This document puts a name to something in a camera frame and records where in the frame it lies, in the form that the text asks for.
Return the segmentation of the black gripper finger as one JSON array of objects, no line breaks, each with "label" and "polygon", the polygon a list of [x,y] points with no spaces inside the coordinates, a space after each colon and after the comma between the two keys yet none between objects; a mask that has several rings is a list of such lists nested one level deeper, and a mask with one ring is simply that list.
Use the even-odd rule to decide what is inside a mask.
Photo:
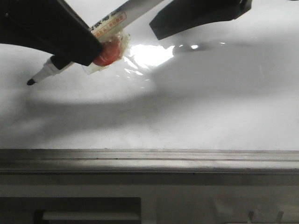
[{"label": "black gripper finger", "polygon": [[251,0],[173,0],[149,23],[158,40],[185,30],[232,21],[251,9]]},{"label": "black gripper finger", "polygon": [[2,0],[0,42],[48,52],[55,66],[90,65],[103,51],[64,0]]}]

